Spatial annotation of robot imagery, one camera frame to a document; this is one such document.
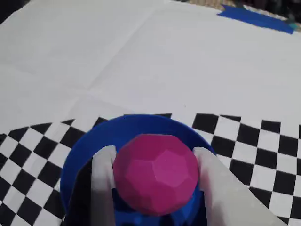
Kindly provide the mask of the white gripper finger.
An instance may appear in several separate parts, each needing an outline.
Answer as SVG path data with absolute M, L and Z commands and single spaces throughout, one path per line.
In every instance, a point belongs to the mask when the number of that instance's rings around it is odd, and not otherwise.
M 113 145 L 100 149 L 92 158 L 91 225 L 114 226 L 112 189 L 115 188 L 112 165 L 116 158 Z
M 193 148 L 198 160 L 199 186 L 204 193 L 209 226 L 283 226 L 216 155 Z

